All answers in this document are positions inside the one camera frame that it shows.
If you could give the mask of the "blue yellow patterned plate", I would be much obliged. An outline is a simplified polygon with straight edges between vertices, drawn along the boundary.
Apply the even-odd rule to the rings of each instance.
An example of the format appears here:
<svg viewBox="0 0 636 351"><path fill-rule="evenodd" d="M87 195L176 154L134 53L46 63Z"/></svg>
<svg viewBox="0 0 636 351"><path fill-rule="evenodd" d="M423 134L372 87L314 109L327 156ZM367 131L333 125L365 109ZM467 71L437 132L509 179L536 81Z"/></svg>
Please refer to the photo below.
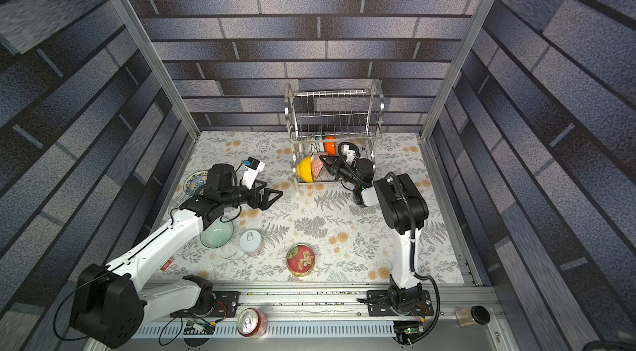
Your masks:
<svg viewBox="0 0 636 351"><path fill-rule="evenodd" d="M200 193L202 187L205 186L207 182L207 171L198 171L192 173L186 180L183 185L183 191L186 195L195 196Z"/></svg>

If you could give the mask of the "orange plastic bowl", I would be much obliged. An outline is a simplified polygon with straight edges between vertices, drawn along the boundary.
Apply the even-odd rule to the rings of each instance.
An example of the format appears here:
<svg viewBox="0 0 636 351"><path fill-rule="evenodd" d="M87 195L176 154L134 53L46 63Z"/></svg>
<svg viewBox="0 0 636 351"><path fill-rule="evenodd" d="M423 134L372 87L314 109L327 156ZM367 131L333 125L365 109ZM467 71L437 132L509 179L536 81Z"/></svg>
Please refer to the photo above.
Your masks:
<svg viewBox="0 0 636 351"><path fill-rule="evenodd" d="M336 152L335 137L327 136L325 137L325 139L326 140L323 142L323 147L325 149L325 152L327 152L330 156L336 156L337 152Z"/></svg>

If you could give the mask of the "pale green ceramic bowl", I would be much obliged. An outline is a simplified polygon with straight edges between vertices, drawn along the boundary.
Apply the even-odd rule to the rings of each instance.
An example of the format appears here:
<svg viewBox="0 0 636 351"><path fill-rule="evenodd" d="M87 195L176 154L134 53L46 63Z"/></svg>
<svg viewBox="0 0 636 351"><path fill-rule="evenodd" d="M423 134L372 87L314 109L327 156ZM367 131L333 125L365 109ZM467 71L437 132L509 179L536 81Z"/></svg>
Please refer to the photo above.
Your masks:
<svg viewBox="0 0 636 351"><path fill-rule="evenodd" d="M201 243L207 248L221 248L234 235L234 224L230 221L217 220L200 234Z"/></svg>

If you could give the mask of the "yellow plastic bowl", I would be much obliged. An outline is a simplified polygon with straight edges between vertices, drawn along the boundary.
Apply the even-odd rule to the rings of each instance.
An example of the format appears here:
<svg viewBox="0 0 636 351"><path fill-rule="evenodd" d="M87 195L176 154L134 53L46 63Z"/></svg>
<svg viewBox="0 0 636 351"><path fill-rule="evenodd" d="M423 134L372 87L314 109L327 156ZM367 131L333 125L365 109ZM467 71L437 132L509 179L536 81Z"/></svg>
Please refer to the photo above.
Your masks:
<svg viewBox="0 0 636 351"><path fill-rule="evenodd" d="M313 183L314 178L312 173L312 158L304 157L303 159L301 159L296 166L296 173L298 177L305 183Z"/></svg>

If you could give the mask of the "black white leaf bowl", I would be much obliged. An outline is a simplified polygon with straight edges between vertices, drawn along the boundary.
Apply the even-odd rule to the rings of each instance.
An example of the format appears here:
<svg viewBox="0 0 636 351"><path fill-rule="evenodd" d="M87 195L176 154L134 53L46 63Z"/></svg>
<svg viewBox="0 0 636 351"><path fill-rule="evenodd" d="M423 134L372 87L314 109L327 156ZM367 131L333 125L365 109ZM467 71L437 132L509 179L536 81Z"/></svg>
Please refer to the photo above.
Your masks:
<svg viewBox="0 0 636 351"><path fill-rule="evenodd" d="M324 162L321 157L328 157L327 152L318 152L311 156L311 178L314 181L318 180L319 175L324 167Z"/></svg>

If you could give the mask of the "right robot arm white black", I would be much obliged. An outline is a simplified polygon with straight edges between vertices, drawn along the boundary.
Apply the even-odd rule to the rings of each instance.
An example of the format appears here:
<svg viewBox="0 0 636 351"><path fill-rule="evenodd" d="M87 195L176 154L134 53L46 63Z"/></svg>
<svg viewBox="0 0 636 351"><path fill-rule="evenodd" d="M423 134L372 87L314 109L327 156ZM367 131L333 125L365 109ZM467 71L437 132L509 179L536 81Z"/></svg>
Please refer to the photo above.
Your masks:
<svg viewBox="0 0 636 351"><path fill-rule="evenodd" d="M388 172L376 180L374 163L362 158L352 142L342 142L336 147L336 155L321 155L318 159L336 180L352 185L356 205L379 207L384 223L394 235L395 259L388 294L363 303L387 302L396 311L422 305L422 283L434 281L417 272L417 242L429 218L429 208L412 178Z"/></svg>

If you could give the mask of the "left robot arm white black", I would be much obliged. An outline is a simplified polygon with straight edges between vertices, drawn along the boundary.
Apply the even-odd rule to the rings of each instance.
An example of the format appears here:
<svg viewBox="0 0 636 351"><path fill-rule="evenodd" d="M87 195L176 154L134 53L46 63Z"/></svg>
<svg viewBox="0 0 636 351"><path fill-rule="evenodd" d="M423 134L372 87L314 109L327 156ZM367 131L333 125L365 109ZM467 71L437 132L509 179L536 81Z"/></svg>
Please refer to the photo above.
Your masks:
<svg viewBox="0 0 636 351"><path fill-rule="evenodd" d="M172 210L155 232L109 263L92 264L79 275L69 325L84 338L111 349L128 342L138 329L163 316L205 318L216 306L212 284L195 275L145 290L144 286L163 263L183 245L219 221L228 208L248 205L268 210L283 193L258 180L265 164L253 157L243 162L239 179L230 164L215 164L205 185Z"/></svg>

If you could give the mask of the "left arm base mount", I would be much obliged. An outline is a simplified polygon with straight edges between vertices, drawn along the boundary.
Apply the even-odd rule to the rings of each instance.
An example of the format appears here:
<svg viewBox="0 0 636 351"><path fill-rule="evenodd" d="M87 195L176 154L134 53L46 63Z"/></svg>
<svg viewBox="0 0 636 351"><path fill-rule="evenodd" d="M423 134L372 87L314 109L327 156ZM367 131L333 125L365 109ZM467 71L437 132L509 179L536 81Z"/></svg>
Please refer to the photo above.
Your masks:
<svg viewBox="0 0 636 351"><path fill-rule="evenodd" d="M172 312L171 318L227 319L235 318L240 297L239 291L215 291L214 300L209 296L201 298L195 306L187 310Z"/></svg>

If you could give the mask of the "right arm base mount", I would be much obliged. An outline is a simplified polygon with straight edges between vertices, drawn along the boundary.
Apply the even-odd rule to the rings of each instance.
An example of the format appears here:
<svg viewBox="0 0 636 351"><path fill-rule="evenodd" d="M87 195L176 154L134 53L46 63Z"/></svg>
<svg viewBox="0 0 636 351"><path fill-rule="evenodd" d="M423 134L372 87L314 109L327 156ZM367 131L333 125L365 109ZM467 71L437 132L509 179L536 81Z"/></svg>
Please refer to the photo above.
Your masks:
<svg viewBox="0 0 636 351"><path fill-rule="evenodd" d="M367 306L371 317L427 318L436 313L429 291L415 287L399 291L367 291L366 298L359 302Z"/></svg>

